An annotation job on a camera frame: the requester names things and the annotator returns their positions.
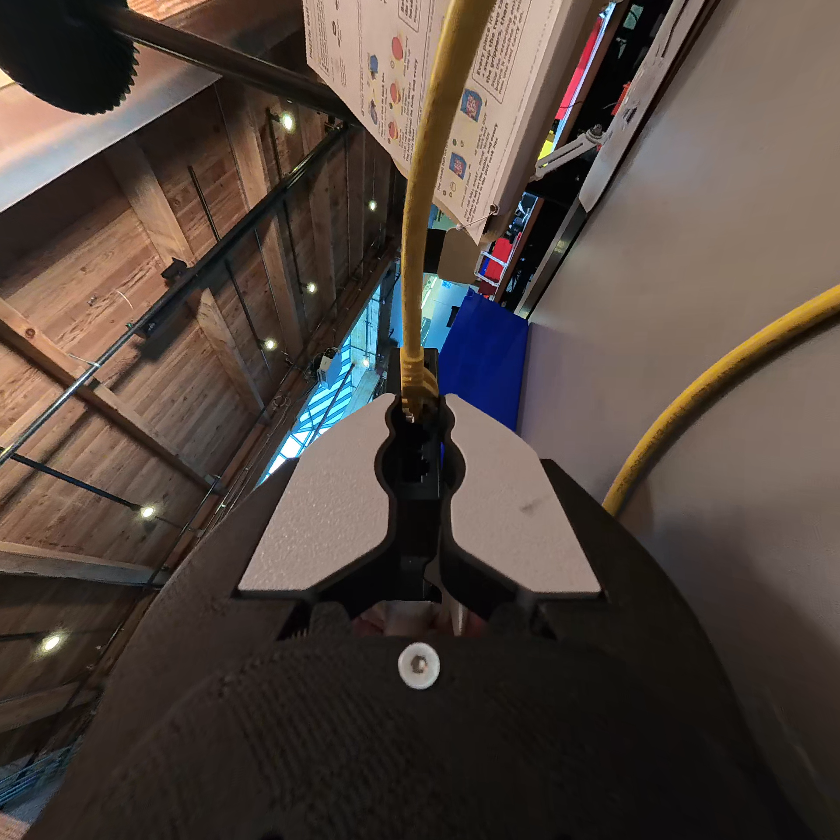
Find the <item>printed instruction board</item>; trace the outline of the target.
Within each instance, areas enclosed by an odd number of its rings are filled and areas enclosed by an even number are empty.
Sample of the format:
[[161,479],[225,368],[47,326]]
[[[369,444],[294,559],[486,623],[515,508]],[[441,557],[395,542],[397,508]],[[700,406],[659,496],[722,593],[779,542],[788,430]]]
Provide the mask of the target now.
[[[450,2],[307,1],[310,68],[408,176]],[[478,244],[507,227],[606,2],[495,2],[438,167],[434,204]]]

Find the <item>cardboard sheet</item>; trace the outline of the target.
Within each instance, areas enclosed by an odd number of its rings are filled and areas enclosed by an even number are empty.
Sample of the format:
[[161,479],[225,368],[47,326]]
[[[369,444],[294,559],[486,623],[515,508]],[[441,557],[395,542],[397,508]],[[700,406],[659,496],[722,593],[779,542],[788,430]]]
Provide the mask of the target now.
[[445,281],[472,286],[476,283],[476,267],[482,247],[466,230],[452,227],[445,232],[444,244],[437,265],[437,276]]

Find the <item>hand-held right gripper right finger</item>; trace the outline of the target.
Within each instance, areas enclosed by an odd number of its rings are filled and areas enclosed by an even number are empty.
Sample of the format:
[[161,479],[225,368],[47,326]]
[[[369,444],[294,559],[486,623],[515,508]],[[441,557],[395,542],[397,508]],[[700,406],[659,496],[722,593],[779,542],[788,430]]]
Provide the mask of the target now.
[[457,395],[442,407],[455,463],[441,522],[448,591],[458,601],[598,597],[601,584],[536,452]]

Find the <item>skylight window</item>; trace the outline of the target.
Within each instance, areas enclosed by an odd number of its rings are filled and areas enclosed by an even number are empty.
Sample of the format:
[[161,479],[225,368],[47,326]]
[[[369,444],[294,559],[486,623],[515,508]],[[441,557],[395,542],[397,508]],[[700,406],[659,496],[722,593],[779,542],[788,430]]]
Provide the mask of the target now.
[[338,363],[316,381],[290,431],[283,437],[261,480],[298,458],[340,420],[382,393],[393,339],[392,309],[398,276],[389,276],[373,293],[352,330],[333,356]]

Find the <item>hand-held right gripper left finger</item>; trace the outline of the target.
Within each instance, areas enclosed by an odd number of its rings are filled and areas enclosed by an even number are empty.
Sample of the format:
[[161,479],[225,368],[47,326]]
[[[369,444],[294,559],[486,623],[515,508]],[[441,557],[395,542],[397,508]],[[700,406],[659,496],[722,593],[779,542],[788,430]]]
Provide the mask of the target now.
[[394,582],[396,501],[382,457],[396,396],[342,419],[297,460],[238,583],[247,597],[382,601]]

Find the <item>black pole with round disc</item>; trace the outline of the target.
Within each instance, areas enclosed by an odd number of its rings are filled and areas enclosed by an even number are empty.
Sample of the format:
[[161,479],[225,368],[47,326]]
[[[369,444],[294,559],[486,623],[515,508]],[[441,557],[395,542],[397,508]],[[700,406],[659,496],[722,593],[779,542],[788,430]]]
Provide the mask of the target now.
[[359,123],[324,84],[155,21],[127,2],[1,2],[2,71],[39,100],[67,112],[94,115],[119,107],[137,75],[138,44],[346,123]]

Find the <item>blue plastic bin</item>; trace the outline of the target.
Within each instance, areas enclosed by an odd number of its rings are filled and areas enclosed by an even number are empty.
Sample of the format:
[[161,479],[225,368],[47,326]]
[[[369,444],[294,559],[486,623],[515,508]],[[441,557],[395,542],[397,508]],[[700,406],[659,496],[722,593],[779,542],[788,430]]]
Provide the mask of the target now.
[[518,429],[529,323],[470,290],[438,356],[438,390]]

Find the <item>ceiling track spotlights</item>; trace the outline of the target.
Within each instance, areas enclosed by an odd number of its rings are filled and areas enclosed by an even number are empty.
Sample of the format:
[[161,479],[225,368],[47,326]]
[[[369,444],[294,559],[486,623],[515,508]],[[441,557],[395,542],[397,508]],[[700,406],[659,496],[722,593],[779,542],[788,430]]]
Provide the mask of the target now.
[[[172,259],[161,276],[166,293],[152,314],[128,322],[118,348],[99,360],[77,359],[85,381],[68,384],[78,399],[124,432],[151,455],[196,483],[203,499],[189,520],[178,519],[166,496],[138,502],[106,490],[91,480],[39,465],[63,485],[130,511],[146,531],[158,524],[179,532],[166,556],[138,573],[79,572],[77,576],[105,585],[142,590],[161,585],[219,511],[232,505],[228,482],[238,490],[250,458],[260,446],[289,427],[291,415],[318,390],[316,364],[339,348],[351,323],[367,307],[368,286],[381,284],[378,265],[390,246],[386,221],[391,210],[392,164],[384,161],[362,129],[304,119],[301,162],[283,170],[277,129],[280,115],[266,111],[267,135],[276,167],[276,183],[194,266]],[[235,394],[248,418],[247,429],[230,451],[223,469],[200,475],[171,441],[132,414],[119,394],[102,382],[102,368],[126,359],[163,362],[166,352],[195,325],[222,372],[220,382]]]

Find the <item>person's left hand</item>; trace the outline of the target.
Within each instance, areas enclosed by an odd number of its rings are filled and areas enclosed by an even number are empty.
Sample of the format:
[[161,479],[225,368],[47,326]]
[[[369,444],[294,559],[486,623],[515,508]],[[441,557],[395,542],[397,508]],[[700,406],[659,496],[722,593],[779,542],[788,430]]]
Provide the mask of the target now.
[[352,635],[356,637],[405,637],[412,640],[429,637],[482,637],[488,623],[477,614],[469,612],[465,636],[437,633],[432,628],[437,602],[378,602],[351,621]]

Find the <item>white rack with red box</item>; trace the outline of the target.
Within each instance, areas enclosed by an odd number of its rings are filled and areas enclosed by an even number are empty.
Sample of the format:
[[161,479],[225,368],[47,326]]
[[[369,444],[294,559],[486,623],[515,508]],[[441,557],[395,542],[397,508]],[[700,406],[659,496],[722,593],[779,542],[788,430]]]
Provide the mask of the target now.
[[504,289],[504,280],[509,279],[509,266],[513,264],[516,241],[501,237],[488,245],[476,260],[474,286],[479,295],[498,299]]

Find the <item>red equipment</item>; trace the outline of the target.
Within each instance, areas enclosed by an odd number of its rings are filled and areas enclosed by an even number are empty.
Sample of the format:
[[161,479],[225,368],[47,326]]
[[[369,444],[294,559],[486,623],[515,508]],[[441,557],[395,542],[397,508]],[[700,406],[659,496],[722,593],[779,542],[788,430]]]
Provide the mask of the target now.
[[605,21],[607,18],[608,14],[606,11],[602,11],[599,14],[592,28],[592,31],[584,44],[581,57],[577,62],[577,65],[570,79],[570,83],[565,93],[563,94],[560,106],[555,115],[555,122],[557,124],[554,128],[556,132],[560,130],[561,124],[564,123],[565,120],[567,120],[571,114],[572,108],[574,106],[574,103],[576,102],[579,93],[579,89],[585,77],[585,72],[587,71],[587,68],[592,62],[595,49],[598,46],[598,43],[602,36],[602,31],[604,29],[604,26],[606,25]]

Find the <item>black network switch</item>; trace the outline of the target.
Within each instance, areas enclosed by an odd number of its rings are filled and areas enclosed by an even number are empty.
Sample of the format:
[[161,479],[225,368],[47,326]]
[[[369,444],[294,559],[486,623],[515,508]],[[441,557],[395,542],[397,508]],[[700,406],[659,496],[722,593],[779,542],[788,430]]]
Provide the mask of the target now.
[[426,568],[438,552],[444,482],[443,427],[438,406],[425,407],[418,419],[404,412],[400,350],[387,356],[385,409],[388,438],[377,455],[376,468],[389,504],[381,593],[388,602],[440,602],[439,584]]

